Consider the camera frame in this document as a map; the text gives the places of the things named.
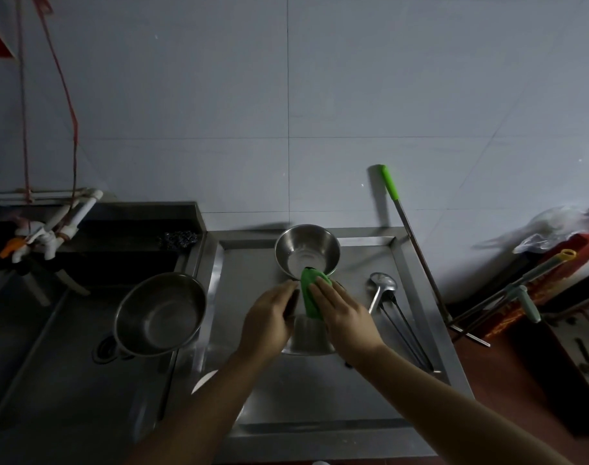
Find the forearm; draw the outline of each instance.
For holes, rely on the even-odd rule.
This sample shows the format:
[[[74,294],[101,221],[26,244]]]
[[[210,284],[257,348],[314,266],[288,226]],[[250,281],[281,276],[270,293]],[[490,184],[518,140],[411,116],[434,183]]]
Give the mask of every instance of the forearm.
[[[210,464],[262,369],[260,361],[232,355],[187,406],[135,447],[126,465]]]
[[[571,465],[543,442],[386,346],[358,371],[451,465]]]

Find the metal tray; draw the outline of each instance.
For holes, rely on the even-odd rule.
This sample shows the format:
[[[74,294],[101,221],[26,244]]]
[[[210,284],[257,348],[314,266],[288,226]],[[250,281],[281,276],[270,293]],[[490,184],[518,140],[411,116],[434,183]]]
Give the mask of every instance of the metal tray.
[[[331,277],[369,306],[374,294],[369,275],[390,274],[399,283],[395,293],[397,302],[435,370],[440,372],[438,378],[470,395],[430,285],[404,228],[331,229],[331,232],[342,246],[340,262]],[[207,235],[197,273],[207,288],[205,321],[196,344],[179,351],[168,412],[180,406],[202,375],[220,368],[234,352],[245,314],[255,299],[286,280],[273,253],[278,236],[276,231]],[[388,303],[384,306],[392,321],[403,325],[396,308]],[[302,300],[296,310],[303,312]],[[380,311],[373,316],[383,340],[415,363],[386,316]],[[392,434],[383,439],[382,432]],[[303,433],[311,436],[305,438]],[[341,443],[338,447],[331,446],[328,437],[341,438]],[[413,447],[420,449],[418,454],[433,454],[408,422],[338,355],[281,355],[260,377],[224,441],[217,461],[353,458],[348,444],[351,439],[356,442],[354,438],[363,441],[355,456],[401,456],[406,449],[413,455]],[[317,451],[310,453],[298,446],[293,453],[297,440],[314,441]]]

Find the red tile floor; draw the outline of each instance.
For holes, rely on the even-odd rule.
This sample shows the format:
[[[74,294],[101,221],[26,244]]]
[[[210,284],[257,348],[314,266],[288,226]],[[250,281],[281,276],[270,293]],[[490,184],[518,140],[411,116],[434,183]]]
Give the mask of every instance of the red tile floor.
[[[589,465],[589,438],[575,438],[547,406],[544,392],[504,336],[488,349],[460,340],[456,351],[476,399],[543,440],[575,465]],[[335,461],[331,465],[445,465],[438,457]]]

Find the red rope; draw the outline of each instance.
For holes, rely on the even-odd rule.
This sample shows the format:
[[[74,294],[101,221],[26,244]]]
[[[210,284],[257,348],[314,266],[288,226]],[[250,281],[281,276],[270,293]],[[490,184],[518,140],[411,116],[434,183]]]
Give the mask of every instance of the red rope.
[[[51,55],[53,56],[53,60],[56,63],[56,67],[58,69],[58,73],[60,79],[62,81],[62,86],[64,87],[64,94],[66,95],[66,102],[68,103],[68,110],[70,111],[70,119],[72,120],[72,197],[71,197],[71,208],[75,203],[75,192],[77,190],[77,148],[79,146],[79,124],[77,123],[77,116],[75,116],[75,110],[72,107],[72,102],[70,100],[70,93],[68,92],[68,87],[66,86],[66,80],[64,79],[64,74],[62,73],[62,68],[60,67],[60,62],[58,60],[58,56],[56,55],[56,51],[53,48],[53,42],[51,42],[51,35],[49,33],[49,27],[47,26],[47,21],[44,18],[45,15],[51,14],[53,12],[53,8],[47,0],[33,0],[34,5],[36,7],[36,12],[38,17],[40,18],[40,22],[42,24],[42,29],[44,30],[44,36],[47,38],[47,44],[49,44],[49,49],[51,51]],[[66,218],[64,219],[64,224],[70,215],[70,212],[66,214]]]
[[[31,203],[29,186],[29,157],[27,153],[27,114],[25,105],[25,63],[23,61],[23,5],[16,0],[16,27],[18,37],[19,81],[21,84],[21,133],[23,135],[23,177],[25,179],[25,202]]]

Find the bowl rim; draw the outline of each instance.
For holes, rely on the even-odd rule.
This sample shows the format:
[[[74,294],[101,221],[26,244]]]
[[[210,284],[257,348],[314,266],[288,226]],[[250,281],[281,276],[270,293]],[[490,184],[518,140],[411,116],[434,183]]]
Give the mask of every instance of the bowl rim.
[[[197,286],[200,288],[200,290],[202,291],[202,293],[204,294],[204,307],[202,310],[202,314],[201,317],[199,318],[199,322],[197,323],[197,326],[195,327],[195,329],[193,330],[193,333],[191,333],[191,335],[189,335],[184,341],[182,341],[181,343],[177,344],[174,347],[171,347],[169,349],[165,349],[162,350],[158,353],[155,354],[142,354],[142,353],[137,353],[135,351],[132,351],[130,349],[128,349],[121,341],[120,338],[118,337],[118,318],[120,317],[120,312],[122,311],[122,307],[124,306],[125,302],[128,300],[128,298],[130,298],[136,290],[138,290],[139,288],[143,287],[144,285],[147,285],[148,283],[150,283],[151,281],[153,281],[154,279],[158,279],[164,276],[184,276],[185,278],[188,278],[190,280],[192,280],[194,283],[197,284]],[[124,298],[121,300],[120,304],[118,305],[118,308],[116,309],[116,316],[113,319],[113,329],[112,329],[112,334],[114,339],[116,340],[116,343],[118,343],[118,347],[127,352],[128,354],[132,354],[136,357],[157,357],[157,356],[162,356],[163,354],[167,354],[168,352],[174,352],[177,349],[180,349],[182,346],[184,346],[185,344],[189,343],[189,341],[191,341],[191,339],[193,339],[193,337],[197,334],[197,332],[199,331],[199,329],[202,326],[202,323],[204,322],[204,318],[206,315],[206,308],[207,308],[207,298],[206,298],[206,291],[204,289],[204,286],[202,285],[202,283],[200,281],[198,281],[195,277],[193,277],[190,274],[184,273],[184,272],[175,272],[175,271],[171,271],[171,272],[163,272],[160,274],[155,274],[151,277],[148,277],[148,279],[144,279],[143,281],[141,281],[139,284],[136,284],[131,290],[128,291],[128,293],[124,296]]]
[[[333,239],[335,240],[335,242],[337,243],[337,250],[338,250],[337,261],[338,261],[338,263],[340,262],[340,257],[342,257],[342,245],[340,245],[340,240],[332,232],[330,232],[329,230],[327,230],[326,228],[324,228],[320,225],[316,225],[313,223],[302,223],[302,224],[294,225],[290,228],[285,229],[275,240],[275,245],[273,246],[273,255],[275,256],[275,261],[277,262],[279,269],[281,269],[282,272],[284,272],[286,275],[288,275],[289,277],[291,277],[295,281],[300,281],[300,277],[297,277],[294,274],[290,273],[290,271],[287,271],[286,269],[284,269],[284,267],[280,264],[279,259],[277,258],[277,245],[279,244],[279,241],[283,238],[283,236],[286,233],[290,232],[291,230],[293,230],[295,228],[299,228],[299,227],[316,227],[316,228],[320,228],[321,230],[324,230],[325,232],[330,234],[333,237]],[[329,273],[325,273],[325,276],[330,276],[331,274],[333,274],[335,272],[336,269],[337,269],[337,263],[335,264],[335,267],[331,271],[329,271]]]

